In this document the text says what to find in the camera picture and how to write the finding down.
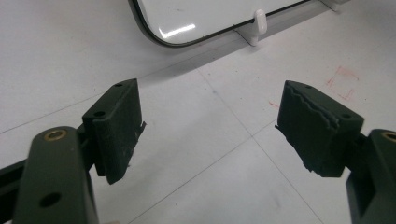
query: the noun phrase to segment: white mounting clip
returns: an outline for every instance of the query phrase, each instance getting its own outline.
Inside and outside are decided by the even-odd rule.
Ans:
[[[340,6],[349,0],[320,0],[324,5],[333,11],[338,11]]]
[[[267,32],[267,17],[264,10],[259,9],[254,13],[254,22],[246,24],[236,30],[251,46],[259,42],[259,35]]]

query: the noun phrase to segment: white floor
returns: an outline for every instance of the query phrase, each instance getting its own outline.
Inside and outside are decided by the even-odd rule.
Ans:
[[[138,77],[148,126],[131,168],[113,186],[91,171],[102,223],[350,223],[348,171],[305,170],[274,128],[278,105],[295,80],[365,117],[364,134],[396,130],[395,22],[396,2],[352,0],[256,48],[230,32],[165,49],[124,0],[0,0],[0,167]]]

